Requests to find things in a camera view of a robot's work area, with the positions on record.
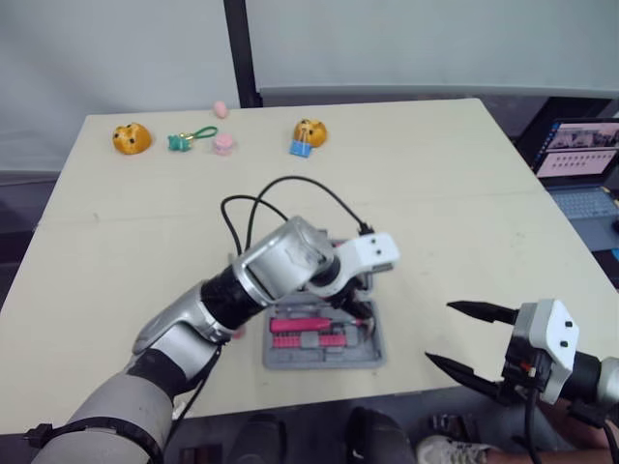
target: green keychain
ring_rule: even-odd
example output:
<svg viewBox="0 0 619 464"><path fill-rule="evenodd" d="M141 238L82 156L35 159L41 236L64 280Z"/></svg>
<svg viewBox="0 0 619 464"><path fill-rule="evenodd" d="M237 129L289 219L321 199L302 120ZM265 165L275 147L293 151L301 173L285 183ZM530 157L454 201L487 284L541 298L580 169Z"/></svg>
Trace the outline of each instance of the green keychain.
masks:
<svg viewBox="0 0 619 464"><path fill-rule="evenodd" d="M217 134L215 126L207 126L196 132L181 132L167 137L167 148L173 152L187 152L192 148L192 140L199 138L209 138Z"/></svg>

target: desk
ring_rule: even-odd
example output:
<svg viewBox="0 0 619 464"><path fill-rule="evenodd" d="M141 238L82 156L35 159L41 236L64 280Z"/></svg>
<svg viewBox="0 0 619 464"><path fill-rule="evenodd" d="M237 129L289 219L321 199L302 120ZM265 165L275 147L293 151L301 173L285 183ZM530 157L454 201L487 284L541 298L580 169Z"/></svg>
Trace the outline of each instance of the desk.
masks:
<svg viewBox="0 0 619 464"><path fill-rule="evenodd" d="M286 153L302 117L331 131L309 159ZM156 140L125 158L109 134L132 120ZM387 362L266 370L258 316L223 350L196 415L453 385L425 350L498 378L511 329L445 307L456 299L517 306L560 297L581 327L581 350L617 353L617 294L478 101L234 110L219 123L239 141L230 158L209 154L208 142L185 154L165 149L168 133L213 122L207 112L86 119L0 312L0 433L65 421L122 368L147 320L226 265L232 242L221 198L290 173L325 182L398 243L401 261L374 292ZM268 198L334 236L354 233L311 186L277 186ZM231 206L232 219L244 224L248 207ZM255 237L278 224L259 212Z"/></svg>

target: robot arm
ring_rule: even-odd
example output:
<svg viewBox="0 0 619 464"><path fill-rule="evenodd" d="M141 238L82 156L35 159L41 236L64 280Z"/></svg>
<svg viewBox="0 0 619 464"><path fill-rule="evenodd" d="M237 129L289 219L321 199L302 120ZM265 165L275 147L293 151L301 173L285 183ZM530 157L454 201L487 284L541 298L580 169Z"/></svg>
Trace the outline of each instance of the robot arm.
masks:
<svg viewBox="0 0 619 464"><path fill-rule="evenodd" d="M391 269L398 258L387 234L365 235L338 249L293 217L151 320L128 366L94 391L67 425L29 430L31 445L42 448L34 463L161 463L174 396L208 377L239 327L301 287L329 299L348 291L358 274Z"/></svg>
<svg viewBox="0 0 619 464"><path fill-rule="evenodd" d="M482 302L448 305L476 319L514 326L505 354L503 382L482 379L464 364L427 353L434 364L462 385L501 404L521 402L518 388L538 391L540 400L549 404L562 397L605 411L619 403L619 360L606 358L600 362L576 351L578 325L559 300L526 303L520 309Z"/></svg>

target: white curtain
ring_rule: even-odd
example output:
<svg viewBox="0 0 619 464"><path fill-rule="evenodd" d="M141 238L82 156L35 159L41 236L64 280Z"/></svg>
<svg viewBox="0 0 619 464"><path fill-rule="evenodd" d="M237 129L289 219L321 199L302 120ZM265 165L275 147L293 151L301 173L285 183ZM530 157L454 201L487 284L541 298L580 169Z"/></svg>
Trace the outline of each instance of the white curtain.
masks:
<svg viewBox="0 0 619 464"><path fill-rule="evenodd" d="M258 89L619 92L617 0L248 0Z"/></svg>
<svg viewBox="0 0 619 464"><path fill-rule="evenodd" d="M215 100L238 106L221 0L0 2L0 171L60 170L87 114Z"/></svg>

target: pants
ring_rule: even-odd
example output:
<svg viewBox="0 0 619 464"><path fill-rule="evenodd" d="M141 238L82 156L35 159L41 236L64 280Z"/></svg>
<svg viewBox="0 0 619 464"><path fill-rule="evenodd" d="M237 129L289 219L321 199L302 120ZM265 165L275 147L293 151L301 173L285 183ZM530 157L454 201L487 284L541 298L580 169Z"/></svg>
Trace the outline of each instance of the pants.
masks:
<svg viewBox="0 0 619 464"><path fill-rule="evenodd" d="M256 415L236 438L226 464L281 464L286 452L285 427L272 415ZM414 464L408 438L390 417L355 409L345 430L347 464Z"/></svg>

